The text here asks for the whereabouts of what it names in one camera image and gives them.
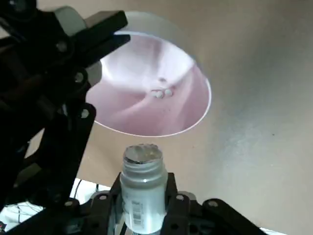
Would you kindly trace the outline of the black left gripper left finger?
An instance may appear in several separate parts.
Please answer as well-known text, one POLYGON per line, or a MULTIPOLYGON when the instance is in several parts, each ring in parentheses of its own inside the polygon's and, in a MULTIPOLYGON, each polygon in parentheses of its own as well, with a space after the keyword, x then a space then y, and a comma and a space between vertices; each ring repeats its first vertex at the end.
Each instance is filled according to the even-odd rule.
POLYGON ((9 235, 112 235, 120 221, 121 186, 99 191, 80 204, 70 196, 74 174, 34 176, 6 190, 6 204, 30 201, 44 209, 10 229, 9 235))

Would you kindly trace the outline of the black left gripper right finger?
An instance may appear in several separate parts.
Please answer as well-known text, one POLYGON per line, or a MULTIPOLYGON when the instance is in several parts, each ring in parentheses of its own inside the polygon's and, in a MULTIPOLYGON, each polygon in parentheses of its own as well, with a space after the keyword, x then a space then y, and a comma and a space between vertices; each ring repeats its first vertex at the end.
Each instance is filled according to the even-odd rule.
POLYGON ((174 173, 168 174, 166 194, 167 214, 163 220, 164 235, 264 235, 221 199, 207 199, 202 204, 177 189, 174 173))

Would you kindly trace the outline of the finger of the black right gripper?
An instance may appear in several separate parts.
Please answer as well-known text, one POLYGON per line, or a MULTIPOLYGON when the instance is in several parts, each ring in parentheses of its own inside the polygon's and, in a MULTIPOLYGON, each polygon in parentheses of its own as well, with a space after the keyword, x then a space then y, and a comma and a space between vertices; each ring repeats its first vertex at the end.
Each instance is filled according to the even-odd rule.
POLYGON ((36 10, 34 50, 40 53, 110 53, 128 42, 115 33, 128 24, 124 11, 99 11, 83 18, 74 8, 36 10))
POLYGON ((94 65, 100 70, 99 60, 129 41, 129 35, 113 35, 102 45, 80 54, 82 62, 59 69, 62 84, 57 85, 53 97, 60 106, 31 156, 38 170, 31 183, 32 204, 47 208, 70 197, 96 116, 94 106, 86 103, 86 94, 91 88, 92 75, 100 80, 102 74, 87 69, 94 65))

